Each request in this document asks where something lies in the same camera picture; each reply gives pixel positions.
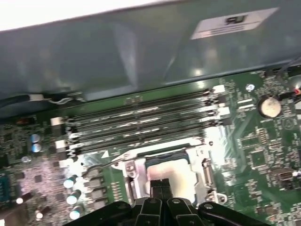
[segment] sticker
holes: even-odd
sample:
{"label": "sticker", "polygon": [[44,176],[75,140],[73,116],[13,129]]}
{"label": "sticker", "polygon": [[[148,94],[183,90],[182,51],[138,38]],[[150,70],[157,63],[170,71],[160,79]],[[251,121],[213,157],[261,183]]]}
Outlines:
{"label": "sticker", "polygon": [[191,39],[201,39],[254,29],[277,10],[278,8],[269,8],[202,20],[199,22]]}

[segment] screw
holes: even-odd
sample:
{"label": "screw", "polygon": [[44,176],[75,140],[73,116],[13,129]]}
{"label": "screw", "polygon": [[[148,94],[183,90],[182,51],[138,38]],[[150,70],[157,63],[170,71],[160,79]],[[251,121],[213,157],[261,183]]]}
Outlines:
{"label": "screw", "polygon": [[134,167],[133,167],[133,166],[127,166],[127,170],[128,170],[128,171],[133,171],[133,170],[134,170]]}
{"label": "screw", "polygon": [[24,163],[30,162],[31,160],[32,160],[32,159],[31,159],[31,157],[29,157],[29,156],[23,156],[23,157],[21,158],[21,161],[24,162]]}
{"label": "screw", "polygon": [[181,201],[180,200],[178,200],[178,199],[173,199],[173,203],[175,203],[175,204],[178,204],[178,203],[180,203]]}
{"label": "screw", "polygon": [[246,91],[251,92],[255,89],[255,86],[253,84],[247,84],[246,85]]}
{"label": "screw", "polygon": [[213,206],[211,204],[205,204],[204,207],[208,210],[213,209]]}

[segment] white wire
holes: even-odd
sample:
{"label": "white wire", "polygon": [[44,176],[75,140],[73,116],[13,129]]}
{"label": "white wire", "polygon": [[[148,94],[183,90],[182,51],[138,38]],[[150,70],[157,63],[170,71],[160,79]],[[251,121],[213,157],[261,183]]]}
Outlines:
{"label": "white wire", "polygon": [[73,98],[72,97],[65,97],[59,101],[53,101],[53,100],[48,100],[48,102],[52,103],[52,104],[55,104],[55,105],[64,105],[70,101],[72,101]]}

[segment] blue capacitor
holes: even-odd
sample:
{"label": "blue capacitor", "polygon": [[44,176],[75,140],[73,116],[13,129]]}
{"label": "blue capacitor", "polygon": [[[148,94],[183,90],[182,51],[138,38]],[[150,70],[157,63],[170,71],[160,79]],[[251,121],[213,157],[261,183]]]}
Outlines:
{"label": "blue capacitor", "polygon": [[42,150],[42,146],[40,144],[33,144],[32,145],[32,152],[37,153]]}

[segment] capacitor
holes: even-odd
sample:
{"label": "capacitor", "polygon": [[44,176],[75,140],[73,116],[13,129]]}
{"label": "capacitor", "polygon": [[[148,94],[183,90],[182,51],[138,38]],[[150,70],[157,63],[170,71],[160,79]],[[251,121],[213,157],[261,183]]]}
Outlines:
{"label": "capacitor", "polygon": [[17,204],[22,204],[23,202],[27,202],[34,196],[33,192],[28,192],[23,194],[21,197],[17,198],[16,203]]}
{"label": "capacitor", "polygon": [[74,205],[77,200],[79,199],[79,197],[81,196],[81,191],[80,190],[75,190],[74,192],[72,192],[68,197],[67,197],[67,203],[69,205]]}
{"label": "capacitor", "polygon": [[42,208],[41,210],[35,211],[36,219],[41,220],[50,211],[51,211],[51,208],[49,206],[46,206],[46,207]]}
{"label": "capacitor", "polygon": [[32,152],[37,153],[42,150],[42,146],[40,144],[33,144],[32,145]]}
{"label": "capacitor", "polygon": [[65,188],[72,188],[73,185],[76,183],[76,178],[78,178],[77,175],[72,175],[68,179],[66,179],[63,183]]}
{"label": "capacitor", "polygon": [[31,140],[32,140],[32,143],[37,143],[41,140],[41,136],[39,134],[32,134],[31,135]]}
{"label": "capacitor", "polygon": [[69,216],[72,220],[76,220],[80,218],[81,214],[84,212],[84,208],[82,206],[76,206],[70,212]]}

